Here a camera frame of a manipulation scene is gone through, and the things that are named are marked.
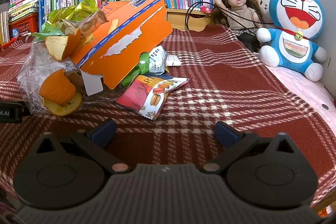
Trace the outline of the orange peel cup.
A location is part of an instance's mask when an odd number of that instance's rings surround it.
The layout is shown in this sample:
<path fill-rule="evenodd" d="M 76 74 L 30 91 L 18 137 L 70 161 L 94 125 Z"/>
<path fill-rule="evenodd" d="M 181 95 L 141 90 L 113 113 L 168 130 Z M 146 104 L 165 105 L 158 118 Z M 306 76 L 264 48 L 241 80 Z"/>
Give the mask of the orange peel cup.
<path fill-rule="evenodd" d="M 64 69 L 59 69 L 51 73 L 39 89 L 43 105 L 59 117 L 75 112 L 82 103 L 82 94 L 76 90 L 65 72 Z"/>

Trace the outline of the clear plastic bag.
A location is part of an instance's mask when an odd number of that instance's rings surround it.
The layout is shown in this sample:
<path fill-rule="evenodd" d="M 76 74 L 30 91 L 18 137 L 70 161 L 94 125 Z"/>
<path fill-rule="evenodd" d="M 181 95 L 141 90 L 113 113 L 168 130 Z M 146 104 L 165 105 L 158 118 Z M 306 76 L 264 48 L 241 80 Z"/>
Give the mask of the clear plastic bag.
<path fill-rule="evenodd" d="M 81 92 L 84 90 L 80 71 L 71 59 L 57 61 L 49 54 L 45 43 L 32 43 L 26 61 L 17 76 L 19 88 L 23 92 L 23 100 L 28 103 L 30 113 L 48 113 L 39 95 L 39 89 L 43 81 L 59 69 L 65 71 L 65 75 L 78 90 Z"/>

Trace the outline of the orange peel piece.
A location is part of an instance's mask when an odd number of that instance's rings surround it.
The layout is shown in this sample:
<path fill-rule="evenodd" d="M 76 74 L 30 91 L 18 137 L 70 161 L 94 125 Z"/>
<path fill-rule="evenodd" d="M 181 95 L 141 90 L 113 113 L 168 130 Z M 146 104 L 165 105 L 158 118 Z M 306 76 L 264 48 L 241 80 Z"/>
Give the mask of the orange peel piece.
<path fill-rule="evenodd" d="M 67 36 L 48 36 L 45 39 L 45 44 L 52 57 L 57 61 L 63 61 L 76 49 L 80 36 L 81 31 L 77 29 L 75 34 Z"/>

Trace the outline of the orange cardboard snack box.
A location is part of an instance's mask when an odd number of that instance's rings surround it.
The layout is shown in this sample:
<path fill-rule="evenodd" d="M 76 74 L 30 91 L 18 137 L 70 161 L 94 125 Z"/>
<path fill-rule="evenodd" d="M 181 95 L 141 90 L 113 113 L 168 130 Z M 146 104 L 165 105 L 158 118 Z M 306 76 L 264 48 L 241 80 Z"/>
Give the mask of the orange cardboard snack box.
<path fill-rule="evenodd" d="M 104 86 L 114 89 L 138 64 L 140 54 L 173 30 L 163 0 L 107 2 L 100 12 L 107 21 L 95 24 L 90 41 L 71 55 L 89 96 Z"/>

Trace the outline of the macaron snack packet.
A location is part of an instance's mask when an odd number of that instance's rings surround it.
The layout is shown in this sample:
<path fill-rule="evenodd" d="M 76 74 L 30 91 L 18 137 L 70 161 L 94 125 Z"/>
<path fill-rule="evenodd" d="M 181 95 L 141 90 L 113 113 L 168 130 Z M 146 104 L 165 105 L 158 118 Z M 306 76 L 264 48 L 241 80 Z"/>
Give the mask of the macaron snack packet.
<path fill-rule="evenodd" d="M 154 121 L 161 113 L 169 93 L 188 82 L 188 78 L 167 74 L 139 75 L 117 99 L 117 103 Z"/>

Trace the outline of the yellow green foil wrapper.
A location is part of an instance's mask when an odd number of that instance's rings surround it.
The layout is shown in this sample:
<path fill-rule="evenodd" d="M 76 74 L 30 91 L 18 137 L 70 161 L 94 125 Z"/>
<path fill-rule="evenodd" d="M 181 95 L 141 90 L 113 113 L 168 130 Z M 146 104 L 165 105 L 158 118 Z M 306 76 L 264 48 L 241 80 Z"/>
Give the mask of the yellow green foil wrapper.
<path fill-rule="evenodd" d="M 32 36 L 36 40 L 42 40 L 47 36 L 64 35 L 64 31 L 59 27 L 61 20 L 77 23 L 97 10 L 98 7 L 95 0 L 82 0 L 77 6 L 54 10 L 48 14 L 48 19 L 42 24 L 42 29 L 39 32 L 32 33 Z"/>

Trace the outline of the green plastic wrapper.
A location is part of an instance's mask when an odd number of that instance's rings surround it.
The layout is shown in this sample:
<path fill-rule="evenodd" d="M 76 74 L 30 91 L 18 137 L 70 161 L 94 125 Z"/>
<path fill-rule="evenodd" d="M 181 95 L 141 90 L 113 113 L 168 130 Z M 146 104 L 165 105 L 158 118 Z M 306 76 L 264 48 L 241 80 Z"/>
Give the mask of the green plastic wrapper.
<path fill-rule="evenodd" d="M 138 75 L 144 75 L 149 72 L 149 54 L 143 52 L 139 56 L 138 64 L 123 78 L 121 84 L 123 86 L 129 86 Z"/>

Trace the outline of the white blue tube wrapper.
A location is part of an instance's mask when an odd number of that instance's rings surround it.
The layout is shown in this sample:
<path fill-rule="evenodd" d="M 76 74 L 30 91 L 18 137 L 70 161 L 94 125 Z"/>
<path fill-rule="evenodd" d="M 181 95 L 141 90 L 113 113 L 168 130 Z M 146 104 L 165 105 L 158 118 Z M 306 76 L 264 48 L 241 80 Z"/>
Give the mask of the white blue tube wrapper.
<path fill-rule="evenodd" d="M 149 52 L 149 73 L 161 75 L 165 72 L 167 53 L 163 46 L 157 46 Z"/>

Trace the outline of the stack of books on crate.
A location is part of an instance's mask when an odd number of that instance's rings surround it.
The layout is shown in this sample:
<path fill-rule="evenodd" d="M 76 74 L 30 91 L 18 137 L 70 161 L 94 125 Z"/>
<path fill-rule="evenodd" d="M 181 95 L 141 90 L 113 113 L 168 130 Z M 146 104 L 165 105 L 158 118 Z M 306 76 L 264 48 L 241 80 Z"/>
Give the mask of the stack of books on crate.
<path fill-rule="evenodd" d="M 10 5 L 8 22 L 13 23 L 23 17 L 38 12 L 39 0 L 17 0 Z"/>

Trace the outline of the red crate left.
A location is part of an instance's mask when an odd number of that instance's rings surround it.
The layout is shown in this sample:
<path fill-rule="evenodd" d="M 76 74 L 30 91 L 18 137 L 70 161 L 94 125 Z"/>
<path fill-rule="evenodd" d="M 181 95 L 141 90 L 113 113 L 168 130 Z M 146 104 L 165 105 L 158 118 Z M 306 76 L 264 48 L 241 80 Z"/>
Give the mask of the red crate left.
<path fill-rule="evenodd" d="M 19 35 L 31 34 L 39 31 L 39 16 L 38 13 L 32 13 L 22 19 L 16 20 L 9 24 L 9 32 L 11 38 L 16 38 Z"/>

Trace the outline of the blue Doraemon plush toy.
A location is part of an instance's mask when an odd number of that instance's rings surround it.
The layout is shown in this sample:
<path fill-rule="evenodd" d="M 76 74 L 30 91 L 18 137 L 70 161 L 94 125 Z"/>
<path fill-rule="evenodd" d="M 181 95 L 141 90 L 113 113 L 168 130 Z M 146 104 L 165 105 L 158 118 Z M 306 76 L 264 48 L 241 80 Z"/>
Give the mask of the blue Doraemon plush toy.
<path fill-rule="evenodd" d="M 322 78 L 327 59 L 324 48 L 313 42 L 323 29 L 319 0 L 270 0 L 269 15 L 275 28 L 259 28 L 260 60 L 269 67 L 285 67 L 311 82 Z"/>

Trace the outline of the brown-haired doll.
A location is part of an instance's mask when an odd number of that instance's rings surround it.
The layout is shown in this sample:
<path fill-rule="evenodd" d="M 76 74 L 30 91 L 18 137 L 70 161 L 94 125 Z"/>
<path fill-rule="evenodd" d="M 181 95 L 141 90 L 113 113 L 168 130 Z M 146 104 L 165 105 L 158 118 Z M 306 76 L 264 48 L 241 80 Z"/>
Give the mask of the brown-haired doll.
<path fill-rule="evenodd" d="M 255 33 L 264 24 L 256 0 L 213 0 L 211 23 L 229 27 L 235 34 Z"/>

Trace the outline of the wooden drawer organizer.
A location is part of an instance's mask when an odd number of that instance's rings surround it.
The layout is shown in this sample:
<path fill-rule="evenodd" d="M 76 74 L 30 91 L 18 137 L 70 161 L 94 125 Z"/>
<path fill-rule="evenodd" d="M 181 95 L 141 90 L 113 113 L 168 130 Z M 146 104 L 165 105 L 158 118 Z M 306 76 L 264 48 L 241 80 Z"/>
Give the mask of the wooden drawer organizer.
<path fill-rule="evenodd" d="M 186 31 L 186 14 L 187 10 L 179 9 L 166 9 L 166 18 L 170 22 L 172 28 Z M 188 19 L 189 30 L 202 31 L 206 25 L 210 24 L 209 14 L 205 14 L 201 11 L 193 10 Z"/>

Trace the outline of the white pink bunny plush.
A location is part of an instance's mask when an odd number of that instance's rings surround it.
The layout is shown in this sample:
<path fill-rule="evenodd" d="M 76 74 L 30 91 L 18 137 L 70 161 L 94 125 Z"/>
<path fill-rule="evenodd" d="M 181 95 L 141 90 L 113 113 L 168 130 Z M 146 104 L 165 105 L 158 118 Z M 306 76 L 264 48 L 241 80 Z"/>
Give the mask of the white pink bunny plush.
<path fill-rule="evenodd" d="M 262 20 L 264 22 L 265 28 L 275 28 L 272 19 L 269 15 L 269 8 L 270 8 L 270 0 L 257 0 L 258 5 L 260 7 L 260 11 L 262 14 Z"/>

